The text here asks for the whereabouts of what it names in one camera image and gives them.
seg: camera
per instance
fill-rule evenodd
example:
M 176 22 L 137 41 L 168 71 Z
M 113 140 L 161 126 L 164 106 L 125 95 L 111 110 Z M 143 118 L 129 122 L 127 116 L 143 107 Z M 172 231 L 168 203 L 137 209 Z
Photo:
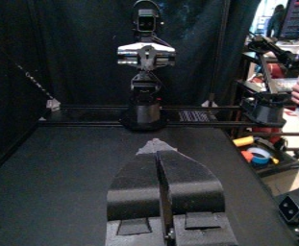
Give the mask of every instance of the camera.
M 137 16 L 137 31 L 153 32 L 155 31 L 155 10 L 139 10 Z

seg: tape roll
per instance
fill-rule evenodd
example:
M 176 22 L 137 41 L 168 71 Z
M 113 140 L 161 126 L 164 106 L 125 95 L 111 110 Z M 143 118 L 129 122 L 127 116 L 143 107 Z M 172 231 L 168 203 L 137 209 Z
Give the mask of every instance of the tape roll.
M 251 148 L 247 149 L 247 151 L 250 153 L 252 153 L 251 162 L 254 164 L 259 164 L 260 165 L 260 164 L 266 164 L 268 162 L 271 155 L 270 155 L 270 153 L 266 150 L 263 150 L 260 148 L 256 148 L 256 147 L 251 147 Z

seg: black table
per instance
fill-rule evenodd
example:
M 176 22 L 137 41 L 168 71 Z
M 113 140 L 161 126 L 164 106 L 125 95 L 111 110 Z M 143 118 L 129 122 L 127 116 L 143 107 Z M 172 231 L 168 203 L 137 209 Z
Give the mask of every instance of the black table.
M 295 245 L 275 201 L 221 130 L 40 127 L 0 168 L 0 246 L 104 245 L 111 181 L 153 138 L 219 178 L 239 245 Z

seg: floor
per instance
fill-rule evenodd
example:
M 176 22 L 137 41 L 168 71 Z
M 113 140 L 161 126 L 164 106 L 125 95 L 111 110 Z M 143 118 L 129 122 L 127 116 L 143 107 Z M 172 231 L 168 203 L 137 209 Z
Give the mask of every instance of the floor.
M 295 111 L 284 110 L 283 118 L 286 124 L 283 126 L 284 133 L 299 133 L 299 108 Z M 299 148 L 299 136 L 286 136 L 287 147 Z M 280 175 L 263 179 L 263 182 L 270 187 L 275 196 L 286 194 L 287 191 L 295 190 L 299 187 L 299 170 L 298 172 L 287 171 Z

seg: black curtain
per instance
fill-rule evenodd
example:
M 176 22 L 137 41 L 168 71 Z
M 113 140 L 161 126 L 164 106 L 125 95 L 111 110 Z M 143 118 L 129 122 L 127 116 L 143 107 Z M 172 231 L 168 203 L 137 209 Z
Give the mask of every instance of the black curtain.
M 135 1 L 33 2 L 56 98 L 64 104 L 127 104 L 136 69 L 116 65 L 116 48 L 133 43 Z M 156 0 L 155 3 L 165 23 L 157 36 L 177 51 L 176 66 L 155 70 L 164 84 L 161 104 L 200 105 L 208 99 L 213 81 L 216 102 L 227 105 L 259 0 Z
M 200 105 L 212 92 L 227 105 L 259 0 L 155 2 L 165 23 L 157 36 L 177 51 L 176 66 L 155 70 L 161 104 Z M 133 3 L 0 0 L 0 153 L 33 126 L 48 99 L 16 63 L 63 104 L 128 103 L 136 69 L 116 65 L 116 48 L 133 43 Z
M 49 87 L 41 71 L 28 4 L 20 0 L 0 1 L 0 154 L 33 127 L 46 102 L 14 62 Z

